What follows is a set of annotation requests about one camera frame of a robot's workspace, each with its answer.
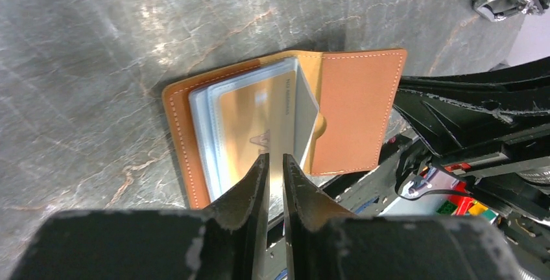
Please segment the gold credit card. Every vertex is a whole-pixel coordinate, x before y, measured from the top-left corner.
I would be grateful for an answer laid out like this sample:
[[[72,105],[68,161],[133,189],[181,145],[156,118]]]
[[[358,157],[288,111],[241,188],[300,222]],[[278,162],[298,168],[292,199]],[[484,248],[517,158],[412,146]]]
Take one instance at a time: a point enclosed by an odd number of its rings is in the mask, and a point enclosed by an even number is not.
[[[296,77],[295,69],[248,76],[221,93],[222,167],[231,186],[259,155],[273,150],[279,161],[284,152],[293,151]]]

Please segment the brown leather card holder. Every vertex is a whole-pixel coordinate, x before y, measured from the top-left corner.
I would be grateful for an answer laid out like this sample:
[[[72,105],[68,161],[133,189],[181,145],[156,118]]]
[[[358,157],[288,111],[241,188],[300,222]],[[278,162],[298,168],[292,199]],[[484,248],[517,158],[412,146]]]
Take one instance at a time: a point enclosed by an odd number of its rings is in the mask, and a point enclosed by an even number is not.
[[[305,161],[306,173],[332,176],[378,166],[406,51],[277,52],[201,73],[163,89],[161,99],[191,208],[207,207],[211,197],[200,163],[190,92],[288,57],[299,60],[320,104],[320,119]]]

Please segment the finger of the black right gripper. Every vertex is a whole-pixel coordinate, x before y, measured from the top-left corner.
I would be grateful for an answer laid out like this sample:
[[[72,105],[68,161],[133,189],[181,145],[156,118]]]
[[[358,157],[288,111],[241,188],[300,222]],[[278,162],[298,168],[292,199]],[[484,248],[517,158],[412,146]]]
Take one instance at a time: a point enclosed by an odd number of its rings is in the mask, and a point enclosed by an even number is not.
[[[430,151],[444,157],[492,143],[513,143],[549,133],[549,114],[502,115],[472,110],[455,103],[398,93],[394,108]]]
[[[549,115],[549,58],[467,75],[406,76],[398,93],[483,113],[542,117]]]

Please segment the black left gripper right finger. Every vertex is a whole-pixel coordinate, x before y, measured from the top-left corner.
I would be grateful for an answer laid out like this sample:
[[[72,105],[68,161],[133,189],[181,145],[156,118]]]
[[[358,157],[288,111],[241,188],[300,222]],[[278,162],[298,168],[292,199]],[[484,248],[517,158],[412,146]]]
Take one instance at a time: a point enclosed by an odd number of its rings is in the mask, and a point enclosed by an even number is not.
[[[282,157],[284,232],[289,279],[338,279],[333,223],[355,215],[307,178],[290,154]]]

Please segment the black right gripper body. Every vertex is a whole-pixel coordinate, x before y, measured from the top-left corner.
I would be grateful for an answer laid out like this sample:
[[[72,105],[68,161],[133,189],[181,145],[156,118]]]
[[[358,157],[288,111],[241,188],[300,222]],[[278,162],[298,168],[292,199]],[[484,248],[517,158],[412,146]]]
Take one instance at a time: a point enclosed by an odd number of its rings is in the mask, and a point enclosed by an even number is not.
[[[504,216],[549,220],[549,125],[435,155],[433,165]]]

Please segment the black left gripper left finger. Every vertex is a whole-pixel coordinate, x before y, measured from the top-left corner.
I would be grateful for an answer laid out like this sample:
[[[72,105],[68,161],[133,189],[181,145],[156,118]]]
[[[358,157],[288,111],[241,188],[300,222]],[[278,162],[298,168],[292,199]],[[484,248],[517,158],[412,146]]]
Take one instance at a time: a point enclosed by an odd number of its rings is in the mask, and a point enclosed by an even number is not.
[[[269,155],[209,207],[206,279],[261,279],[269,213]]]

